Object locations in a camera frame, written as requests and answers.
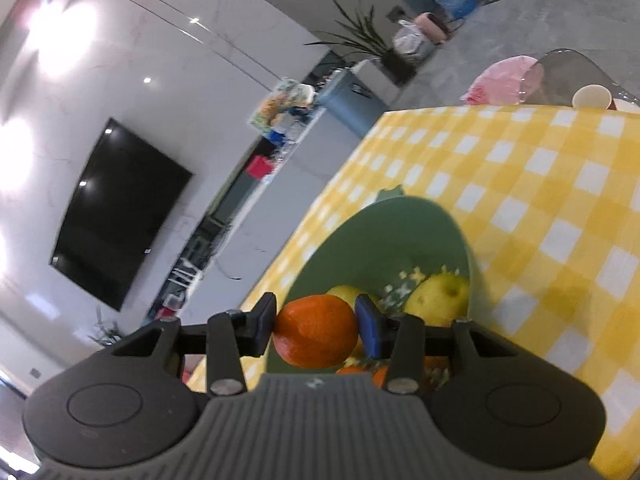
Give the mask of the orange mandarin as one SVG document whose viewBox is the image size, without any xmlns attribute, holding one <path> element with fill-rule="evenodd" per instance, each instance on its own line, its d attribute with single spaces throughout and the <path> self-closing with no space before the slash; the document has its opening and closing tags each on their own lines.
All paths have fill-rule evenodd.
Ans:
<svg viewBox="0 0 640 480">
<path fill-rule="evenodd" d="M 358 321 L 352 307 L 333 295 L 299 298 L 283 306 L 272 344 L 280 358 L 303 370 L 343 363 L 356 348 Z"/>
</svg>

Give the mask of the yellow-green mango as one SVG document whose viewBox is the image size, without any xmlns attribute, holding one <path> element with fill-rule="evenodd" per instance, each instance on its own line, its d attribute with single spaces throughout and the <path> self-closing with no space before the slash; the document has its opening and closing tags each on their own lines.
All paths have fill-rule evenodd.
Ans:
<svg viewBox="0 0 640 480">
<path fill-rule="evenodd" d="M 428 326 L 448 327 L 468 314 L 469 290 L 470 282 L 465 276 L 433 274 L 409 296 L 404 311 Z"/>
<path fill-rule="evenodd" d="M 356 309 L 356 300 L 360 295 L 367 296 L 375 304 L 378 303 L 378 298 L 376 298 L 372 294 L 369 294 L 368 292 L 364 292 L 363 290 L 350 285 L 336 285 L 330 288 L 326 292 L 326 294 L 335 296 L 345 301 L 346 304 L 348 304 L 349 307 L 352 308 L 352 310 Z"/>
</svg>

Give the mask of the green plastic bowl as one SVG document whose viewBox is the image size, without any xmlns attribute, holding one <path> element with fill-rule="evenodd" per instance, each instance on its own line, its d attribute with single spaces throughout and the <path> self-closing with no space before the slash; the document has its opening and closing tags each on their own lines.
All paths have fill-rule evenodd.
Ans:
<svg viewBox="0 0 640 480">
<path fill-rule="evenodd" d="M 343 223 L 314 252 L 297 274 L 286 302 L 350 285 L 383 299 L 392 289 L 392 308 L 407 299 L 401 289 L 413 290 L 414 281 L 402 271 L 419 269 L 426 275 L 442 270 L 469 280 L 468 317 L 479 320 L 488 307 L 480 265 L 457 222 L 425 198 L 405 195 L 401 188 L 382 191 L 373 204 Z"/>
</svg>

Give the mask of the red box on counter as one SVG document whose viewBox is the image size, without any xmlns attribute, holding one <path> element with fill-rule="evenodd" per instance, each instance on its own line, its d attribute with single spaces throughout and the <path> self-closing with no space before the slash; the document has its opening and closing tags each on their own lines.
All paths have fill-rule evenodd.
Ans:
<svg viewBox="0 0 640 480">
<path fill-rule="evenodd" d="M 273 172 L 274 163 L 266 156 L 254 156 L 246 167 L 246 173 L 255 180 L 262 180 Z"/>
</svg>

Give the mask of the white long tv counter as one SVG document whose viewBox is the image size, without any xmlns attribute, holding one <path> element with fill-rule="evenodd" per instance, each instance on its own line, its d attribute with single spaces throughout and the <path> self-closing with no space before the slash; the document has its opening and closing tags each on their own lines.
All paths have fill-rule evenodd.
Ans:
<svg viewBox="0 0 640 480">
<path fill-rule="evenodd" d="M 183 322 L 198 324 L 215 313 L 241 307 L 359 142 L 326 110 L 312 120 L 231 222 L 194 292 L 178 311 Z"/>
</svg>

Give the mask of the yellow checkered tablecloth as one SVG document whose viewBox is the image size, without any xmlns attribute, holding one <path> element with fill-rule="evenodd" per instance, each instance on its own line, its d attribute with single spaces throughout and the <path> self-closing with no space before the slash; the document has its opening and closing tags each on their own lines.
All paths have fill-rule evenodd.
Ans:
<svg viewBox="0 0 640 480">
<path fill-rule="evenodd" d="M 639 119 L 562 107 L 386 114 L 291 240 L 230 297 L 202 281 L 191 323 L 283 296 L 319 245 L 383 188 L 430 198 L 462 229 L 494 302 L 491 326 L 590 385 L 606 408 L 593 465 L 639 465 Z"/>
</svg>

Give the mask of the blue-grey pedal bin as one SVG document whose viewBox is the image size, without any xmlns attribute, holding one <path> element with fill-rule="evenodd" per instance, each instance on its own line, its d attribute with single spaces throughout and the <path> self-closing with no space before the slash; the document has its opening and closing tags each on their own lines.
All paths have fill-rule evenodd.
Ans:
<svg viewBox="0 0 640 480">
<path fill-rule="evenodd" d="M 387 105 L 346 68 L 334 70 L 318 93 L 317 101 L 360 139 L 388 110 Z"/>
</svg>

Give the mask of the teddy bear bouquet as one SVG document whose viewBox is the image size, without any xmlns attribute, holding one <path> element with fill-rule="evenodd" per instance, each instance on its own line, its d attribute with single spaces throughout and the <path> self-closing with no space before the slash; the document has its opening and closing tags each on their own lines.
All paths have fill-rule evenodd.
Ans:
<svg viewBox="0 0 640 480">
<path fill-rule="evenodd" d="M 248 124 L 260 133 L 267 133 L 290 108 L 311 107 L 315 96 L 316 90 L 311 84 L 282 78 L 250 116 Z"/>
</svg>

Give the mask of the white plastic bag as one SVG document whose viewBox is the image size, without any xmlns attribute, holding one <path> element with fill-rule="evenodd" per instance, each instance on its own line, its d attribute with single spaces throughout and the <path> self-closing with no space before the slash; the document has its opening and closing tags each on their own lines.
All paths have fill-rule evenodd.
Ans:
<svg viewBox="0 0 640 480">
<path fill-rule="evenodd" d="M 418 64 L 434 53 L 435 45 L 420 31 L 416 24 L 399 20 L 398 25 L 398 32 L 393 36 L 393 48 L 399 55 Z"/>
</svg>

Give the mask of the transparent grey chair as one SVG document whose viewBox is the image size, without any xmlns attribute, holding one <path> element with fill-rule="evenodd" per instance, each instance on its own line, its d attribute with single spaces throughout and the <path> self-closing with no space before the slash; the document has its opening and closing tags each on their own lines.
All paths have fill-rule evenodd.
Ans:
<svg viewBox="0 0 640 480">
<path fill-rule="evenodd" d="M 639 99 L 615 82 L 602 68 L 582 53 L 555 49 L 543 55 L 521 79 L 518 98 L 521 104 L 571 106 L 574 94 L 582 87 L 598 84 L 617 101 L 639 106 Z"/>
</svg>

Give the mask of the potted long-leaf plant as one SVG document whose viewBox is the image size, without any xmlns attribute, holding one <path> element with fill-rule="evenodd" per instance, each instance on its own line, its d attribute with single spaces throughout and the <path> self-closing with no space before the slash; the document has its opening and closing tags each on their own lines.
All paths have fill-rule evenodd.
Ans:
<svg viewBox="0 0 640 480">
<path fill-rule="evenodd" d="M 356 0 L 351 11 L 338 0 L 330 0 L 340 14 L 334 20 L 341 31 L 316 30 L 317 39 L 307 42 L 308 47 L 340 48 L 346 56 L 360 56 L 378 61 L 393 84 L 403 87 L 416 76 L 416 66 L 408 61 L 393 46 L 393 41 L 384 37 L 375 24 L 376 7 L 364 0 Z"/>
</svg>

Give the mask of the paper cup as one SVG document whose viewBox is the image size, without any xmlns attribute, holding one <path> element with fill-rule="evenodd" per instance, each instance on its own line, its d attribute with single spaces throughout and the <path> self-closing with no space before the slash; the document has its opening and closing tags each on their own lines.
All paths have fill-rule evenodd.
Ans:
<svg viewBox="0 0 640 480">
<path fill-rule="evenodd" d="M 572 107 L 582 110 L 594 108 L 595 110 L 608 110 L 613 104 L 610 90 L 600 84 L 587 84 L 578 89 L 572 97 Z"/>
</svg>

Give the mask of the pink small appliance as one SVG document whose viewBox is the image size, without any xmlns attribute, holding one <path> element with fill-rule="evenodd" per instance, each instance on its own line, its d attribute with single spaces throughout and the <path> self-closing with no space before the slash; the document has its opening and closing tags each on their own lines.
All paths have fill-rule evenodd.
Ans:
<svg viewBox="0 0 640 480">
<path fill-rule="evenodd" d="M 413 24 L 432 44 L 444 44 L 450 38 L 448 26 L 432 12 L 423 12 L 414 20 Z"/>
</svg>

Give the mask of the black wall television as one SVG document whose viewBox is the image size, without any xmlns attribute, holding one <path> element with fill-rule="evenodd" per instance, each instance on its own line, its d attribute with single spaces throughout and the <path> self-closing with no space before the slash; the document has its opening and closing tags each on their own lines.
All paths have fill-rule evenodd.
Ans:
<svg viewBox="0 0 640 480">
<path fill-rule="evenodd" d="M 109 119 L 65 211 L 50 265 L 119 311 L 191 178 L 178 162 Z"/>
</svg>

